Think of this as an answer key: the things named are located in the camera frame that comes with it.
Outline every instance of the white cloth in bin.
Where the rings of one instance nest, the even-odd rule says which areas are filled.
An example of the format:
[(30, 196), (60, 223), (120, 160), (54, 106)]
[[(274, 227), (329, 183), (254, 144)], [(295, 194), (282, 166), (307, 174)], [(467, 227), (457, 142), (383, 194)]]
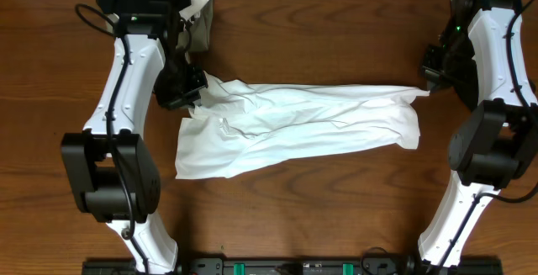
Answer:
[(247, 85), (206, 74), (179, 130), (176, 178), (233, 177), (292, 158), (416, 149), (416, 87)]

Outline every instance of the folded fabric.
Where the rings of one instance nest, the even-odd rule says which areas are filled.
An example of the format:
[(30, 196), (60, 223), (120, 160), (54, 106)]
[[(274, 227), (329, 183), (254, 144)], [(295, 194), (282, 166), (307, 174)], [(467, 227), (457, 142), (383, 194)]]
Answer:
[(176, 178), (233, 177), (292, 158), (416, 149), (415, 87), (247, 85), (206, 74), (179, 130)]

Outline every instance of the brown wooden surface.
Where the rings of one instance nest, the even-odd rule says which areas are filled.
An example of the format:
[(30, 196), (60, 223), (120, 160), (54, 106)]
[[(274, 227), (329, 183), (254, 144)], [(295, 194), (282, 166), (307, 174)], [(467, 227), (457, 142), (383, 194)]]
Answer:
[[(128, 257), (123, 242), (74, 204), (60, 142), (80, 131), (102, 93), (113, 43), (81, 23), (75, 3), (0, 0), (0, 273), (78, 274), (87, 257)], [(538, 11), (524, 17), (527, 72), (538, 78)], [(448, 19), (448, 0), (215, 0), (200, 64), (248, 83), (422, 86), (417, 67)], [(286, 161), (233, 179), (177, 181), (184, 111), (152, 100), (145, 139), (161, 170), (159, 210), (184, 256), (359, 256), (407, 252), (449, 178), (447, 146), (469, 115), (453, 91), (414, 103), (417, 151), (396, 145)], [(526, 193), (536, 166), (506, 195)], [(507, 274), (538, 270), (537, 200), (492, 203), (464, 249), (497, 254)]]

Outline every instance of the wooden table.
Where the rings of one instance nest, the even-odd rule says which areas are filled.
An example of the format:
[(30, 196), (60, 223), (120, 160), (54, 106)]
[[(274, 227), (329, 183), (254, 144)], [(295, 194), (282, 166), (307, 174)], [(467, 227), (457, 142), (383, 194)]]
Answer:
[[(0, 0), (0, 273), (77, 274), (87, 257), (129, 257), (76, 209), (61, 162), (101, 96), (113, 41), (80, 22), (75, 3)], [(538, 7), (524, 16), (527, 72), (538, 78)], [(215, 0), (211, 74), (247, 83), (423, 86), (417, 68), (449, 16), (448, 0)], [(145, 140), (162, 177), (159, 210), (182, 257), (360, 256), (411, 252), (449, 179), (447, 147), (469, 112), (452, 90), (414, 104), (419, 149), (286, 161), (233, 179), (177, 181), (185, 111), (150, 103)], [(534, 164), (504, 194), (534, 185)], [(538, 269), (538, 199), (494, 202), (464, 249), (499, 255), (507, 274)]]

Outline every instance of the green tape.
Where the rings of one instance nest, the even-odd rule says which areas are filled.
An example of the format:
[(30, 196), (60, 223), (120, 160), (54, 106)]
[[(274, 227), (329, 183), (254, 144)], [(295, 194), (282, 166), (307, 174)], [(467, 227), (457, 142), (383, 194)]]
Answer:
[(245, 275), (245, 264), (236, 263), (234, 265), (234, 275)]
[(344, 263), (342, 270), (342, 275), (353, 275), (353, 265), (350, 263)]

